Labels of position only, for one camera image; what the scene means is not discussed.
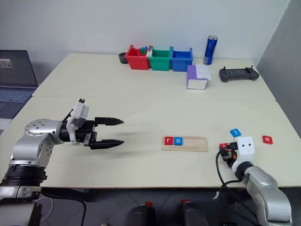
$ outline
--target energy drink can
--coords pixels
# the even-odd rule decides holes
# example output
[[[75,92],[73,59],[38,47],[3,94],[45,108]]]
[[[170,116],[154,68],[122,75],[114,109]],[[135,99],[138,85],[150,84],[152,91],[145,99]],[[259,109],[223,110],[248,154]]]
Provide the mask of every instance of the energy drink can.
[[[206,65],[212,64],[216,44],[217,44],[217,37],[210,35],[207,40],[207,46],[206,46],[205,57],[203,62],[204,64]]]

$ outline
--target laptop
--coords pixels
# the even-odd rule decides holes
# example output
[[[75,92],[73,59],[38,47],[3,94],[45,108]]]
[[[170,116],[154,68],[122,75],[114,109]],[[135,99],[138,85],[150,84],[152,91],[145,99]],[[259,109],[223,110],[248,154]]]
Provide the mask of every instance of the laptop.
[[[0,118],[13,119],[38,87],[26,50],[0,50]]]

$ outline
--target wire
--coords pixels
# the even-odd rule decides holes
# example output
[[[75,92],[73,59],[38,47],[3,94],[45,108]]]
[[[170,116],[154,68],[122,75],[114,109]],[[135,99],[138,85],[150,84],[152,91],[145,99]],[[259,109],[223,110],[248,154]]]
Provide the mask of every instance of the wire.
[[[220,180],[221,180],[221,182],[222,182],[222,186],[221,186],[221,188],[220,188],[220,196],[221,196],[222,200],[224,201],[224,199],[223,199],[223,197],[222,197],[222,190],[223,190],[223,188],[226,188],[227,191],[228,191],[234,198],[236,198],[237,201],[238,201],[245,209],[247,209],[254,217],[256,217],[256,214],[255,214],[248,206],[246,206],[244,203],[242,203],[241,199],[240,199],[237,195],[235,195],[235,194],[227,187],[228,184],[231,184],[231,183],[238,183],[238,182],[241,182],[241,180],[231,180],[231,181],[224,182],[224,180],[222,179],[221,172],[220,172],[220,168],[219,168],[219,165],[218,165],[218,157],[220,156],[220,154],[221,154],[221,152],[219,151],[219,152],[217,153],[217,155],[216,155],[216,158],[215,158],[215,164],[216,164],[217,174],[218,174],[218,176],[219,176],[219,178],[220,178]],[[239,217],[241,217],[242,219],[244,219],[244,220],[250,222],[252,225],[258,226],[258,224],[257,224],[256,222],[254,222],[252,219],[250,219],[250,218],[246,217],[245,215],[243,215],[243,214],[241,214],[241,213],[239,213],[239,212],[233,210],[232,208],[230,208],[230,210],[231,210],[234,214],[236,214],[237,216],[239,216]]]
[[[38,200],[36,200],[35,203],[38,202],[38,201],[40,201],[40,200],[42,200],[42,199],[50,199],[50,201],[51,201],[51,208],[50,208],[49,213],[41,221],[45,220],[51,214],[52,209],[53,209],[53,200],[52,200],[52,198],[49,198],[49,197],[45,196],[45,197],[42,197],[42,198],[39,198]]]
[[[80,226],[84,225],[86,211],[87,211],[87,206],[86,206],[86,203],[84,201],[82,201],[81,199],[78,199],[78,198],[63,197],[63,196],[59,196],[59,195],[49,194],[49,193],[45,192],[45,190],[43,190],[43,189],[42,189],[41,193],[44,196],[47,196],[47,197],[53,198],[53,199],[67,199],[67,200],[74,200],[74,201],[80,202],[83,205],[83,207],[84,207],[83,216],[81,218],[81,224],[80,224]]]

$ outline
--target white table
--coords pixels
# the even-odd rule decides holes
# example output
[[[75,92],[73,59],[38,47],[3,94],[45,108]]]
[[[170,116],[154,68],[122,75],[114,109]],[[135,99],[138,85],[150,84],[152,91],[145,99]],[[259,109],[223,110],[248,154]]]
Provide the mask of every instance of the white table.
[[[33,97],[0,137],[0,169],[4,176],[15,142],[34,119],[62,120],[76,97]],[[54,148],[43,186],[53,187],[218,187],[215,169],[219,143],[231,142],[230,130],[252,136],[255,164],[271,174],[279,186],[301,186],[298,176],[300,138],[276,101],[120,99],[87,97],[88,119],[116,117],[125,124],[99,126],[98,138],[125,143],[105,150],[65,143]],[[162,151],[166,135],[205,136],[209,151]],[[274,144],[262,142],[272,136]],[[224,180],[235,179],[220,159]]]
[[[195,58],[194,64],[203,59]],[[33,93],[36,97],[139,99],[275,100],[260,76],[255,81],[221,82],[219,70],[245,68],[251,60],[214,59],[206,90],[187,90],[186,73],[131,70],[117,55],[69,54]]]

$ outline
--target game controller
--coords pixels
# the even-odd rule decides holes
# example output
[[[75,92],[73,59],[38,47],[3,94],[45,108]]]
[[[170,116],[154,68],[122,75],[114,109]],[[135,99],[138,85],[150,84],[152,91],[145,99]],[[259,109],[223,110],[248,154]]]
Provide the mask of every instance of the game controller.
[[[223,82],[228,81],[229,79],[251,79],[256,80],[259,77],[259,74],[253,70],[253,66],[246,67],[243,69],[226,69],[226,67],[220,69],[220,78]]]

